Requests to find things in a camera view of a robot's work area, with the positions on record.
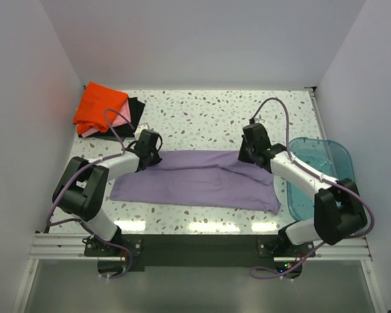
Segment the lilac polo shirt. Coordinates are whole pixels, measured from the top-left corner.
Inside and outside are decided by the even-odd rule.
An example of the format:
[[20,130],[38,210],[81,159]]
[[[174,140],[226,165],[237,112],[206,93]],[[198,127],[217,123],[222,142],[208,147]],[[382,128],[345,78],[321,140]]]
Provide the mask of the lilac polo shirt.
[[277,214],[274,176],[236,151],[163,151],[162,161],[117,178],[113,201],[228,207]]

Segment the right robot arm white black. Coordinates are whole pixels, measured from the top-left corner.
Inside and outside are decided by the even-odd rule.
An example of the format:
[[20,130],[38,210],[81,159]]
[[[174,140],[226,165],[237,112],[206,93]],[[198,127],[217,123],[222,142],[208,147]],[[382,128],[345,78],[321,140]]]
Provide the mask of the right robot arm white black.
[[255,164],[301,189],[313,202],[313,217],[282,228],[277,247],[292,256],[300,245],[321,240],[335,245],[354,237],[368,225],[356,183],[327,176],[291,154],[284,145],[272,145],[265,127],[250,119],[242,135],[239,160]]

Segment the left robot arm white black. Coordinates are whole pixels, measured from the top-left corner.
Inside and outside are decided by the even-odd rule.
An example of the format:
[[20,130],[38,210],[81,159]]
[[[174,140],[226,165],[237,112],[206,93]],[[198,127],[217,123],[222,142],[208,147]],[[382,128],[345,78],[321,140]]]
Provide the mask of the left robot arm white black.
[[106,255],[118,254],[122,248],[121,229],[102,208],[107,182],[159,164],[162,144],[159,133],[145,129],[115,155],[96,160],[71,158],[53,193],[51,210],[60,208],[71,215],[73,221],[98,238],[98,246]]

